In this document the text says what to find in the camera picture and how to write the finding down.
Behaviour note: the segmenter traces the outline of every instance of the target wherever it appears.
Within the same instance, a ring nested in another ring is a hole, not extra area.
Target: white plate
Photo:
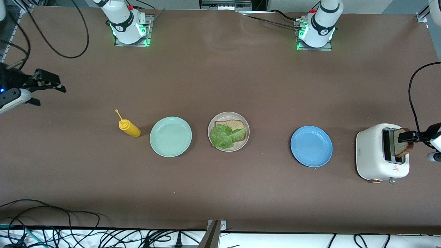
[[[222,148],[218,148],[221,151],[226,151],[226,152],[230,152],[230,151],[237,151],[240,148],[242,148],[243,146],[245,146],[245,144],[247,143],[248,139],[250,138],[250,126],[248,125],[247,120],[239,115],[238,113],[235,112],[223,112],[220,113],[218,115],[216,115],[210,122],[210,124],[208,124],[208,138],[210,139],[210,132],[211,130],[214,128],[214,122],[215,121],[226,121],[226,120],[241,120],[244,124],[245,127],[247,128],[247,134],[245,135],[245,139],[242,141],[238,141],[238,142],[234,142],[234,146],[227,148],[227,149],[222,149]]]

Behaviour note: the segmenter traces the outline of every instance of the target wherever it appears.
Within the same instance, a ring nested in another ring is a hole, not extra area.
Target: green lettuce
[[[235,141],[239,141],[245,137],[247,129],[232,130],[226,125],[216,125],[210,132],[211,144],[214,147],[227,149],[234,146]]]

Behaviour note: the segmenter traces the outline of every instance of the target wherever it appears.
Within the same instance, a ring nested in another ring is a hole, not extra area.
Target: bread slice
[[[400,136],[400,133],[408,131],[410,131],[409,128],[400,128],[393,131],[393,145],[395,147],[395,157],[397,158],[404,157],[406,154],[413,151],[412,141],[398,143],[398,137]]]
[[[226,121],[215,121],[214,122],[215,125],[225,125],[225,126],[229,126],[231,127],[231,129],[234,131],[236,129],[242,129],[245,128],[245,124],[241,121],[241,120],[226,120]]]

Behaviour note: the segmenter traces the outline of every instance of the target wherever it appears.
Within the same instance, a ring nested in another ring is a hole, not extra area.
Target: mint green plate
[[[162,157],[181,155],[191,143],[191,128],[179,117],[166,117],[158,121],[150,132],[150,145]]]

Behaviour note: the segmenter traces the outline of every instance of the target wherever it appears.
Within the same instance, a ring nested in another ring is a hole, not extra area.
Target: brown table
[[[372,184],[355,170],[357,132],[378,123],[414,129],[407,101],[413,71],[436,61],[429,31],[411,15],[342,15],[332,52],[297,51],[294,32],[232,11],[164,11],[149,48],[114,47],[100,9],[82,9],[90,46],[78,59],[55,55],[30,19],[24,72],[60,76],[67,93],[35,92],[42,106],[0,116],[0,199],[33,198],[105,214],[101,226],[204,228],[227,219],[243,231],[439,233],[441,167],[422,144],[397,185]],[[85,45],[74,8],[37,7],[34,16],[67,55]],[[261,17],[285,22],[278,14]],[[21,34],[14,38],[25,46]],[[11,51],[7,62],[22,57]],[[441,70],[415,78],[413,100],[423,129],[440,121]],[[140,126],[132,138],[123,117]],[[234,111],[250,124],[247,145],[211,147],[209,121]],[[149,144],[158,120],[191,126],[190,148],[163,158]],[[301,126],[325,130],[334,153],[320,168],[291,154]],[[2,210],[2,216],[27,204]],[[32,212],[28,224],[67,225],[63,215]],[[79,216],[74,225],[92,225]]]

